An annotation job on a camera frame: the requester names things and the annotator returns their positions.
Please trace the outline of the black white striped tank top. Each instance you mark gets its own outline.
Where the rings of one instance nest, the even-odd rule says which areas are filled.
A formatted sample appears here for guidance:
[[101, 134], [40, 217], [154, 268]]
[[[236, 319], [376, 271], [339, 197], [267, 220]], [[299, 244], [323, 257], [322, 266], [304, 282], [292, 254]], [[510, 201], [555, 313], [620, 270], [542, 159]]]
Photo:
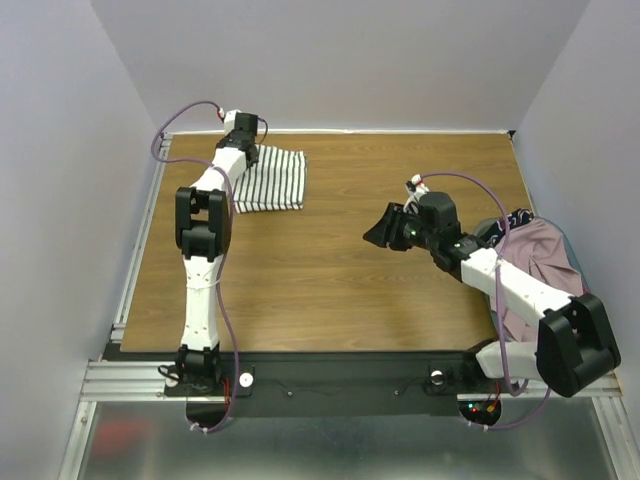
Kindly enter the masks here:
[[258, 162], [234, 186], [237, 213], [301, 210], [304, 207], [308, 160], [303, 151], [259, 146]]

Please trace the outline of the pink tank top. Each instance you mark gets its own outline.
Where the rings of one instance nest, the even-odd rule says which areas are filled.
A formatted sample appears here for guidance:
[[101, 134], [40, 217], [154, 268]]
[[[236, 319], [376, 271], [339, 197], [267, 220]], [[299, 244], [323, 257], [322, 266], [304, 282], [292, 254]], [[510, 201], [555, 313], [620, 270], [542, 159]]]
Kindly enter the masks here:
[[[494, 221], [480, 238], [499, 250], [504, 243], [502, 222]], [[504, 259], [541, 282], [573, 296], [585, 293], [581, 273], [566, 250], [564, 235], [553, 224], [534, 217], [510, 231]], [[508, 341], [535, 342], [537, 333], [514, 312], [503, 307], [504, 330]]]

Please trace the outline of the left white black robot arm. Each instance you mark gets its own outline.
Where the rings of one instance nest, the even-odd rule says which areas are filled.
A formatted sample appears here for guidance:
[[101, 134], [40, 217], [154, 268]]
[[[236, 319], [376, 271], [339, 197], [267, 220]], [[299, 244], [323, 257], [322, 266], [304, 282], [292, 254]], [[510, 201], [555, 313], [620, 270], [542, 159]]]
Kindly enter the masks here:
[[217, 286], [231, 242], [233, 185], [258, 162], [258, 124], [255, 114], [227, 113], [225, 136], [216, 144], [213, 160], [175, 196], [175, 239], [186, 275], [185, 325], [176, 375], [202, 394], [213, 393], [222, 384]]

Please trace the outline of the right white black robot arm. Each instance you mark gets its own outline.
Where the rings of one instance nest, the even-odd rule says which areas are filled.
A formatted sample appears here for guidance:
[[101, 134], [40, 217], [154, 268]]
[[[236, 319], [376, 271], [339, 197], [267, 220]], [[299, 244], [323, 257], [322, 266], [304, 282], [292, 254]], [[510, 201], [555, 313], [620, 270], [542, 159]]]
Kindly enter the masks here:
[[569, 398], [621, 363], [608, 314], [598, 297], [549, 286], [500, 259], [496, 249], [462, 231], [456, 206], [444, 192], [421, 194], [410, 208], [388, 204], [363, 238], [394, 251], [427, 250], [442, 271], [493, 296], [534, 329], [533, 342], [494, 341], [464, 361], [460, 378], [472, 390], [512, 376], [542, 381]]

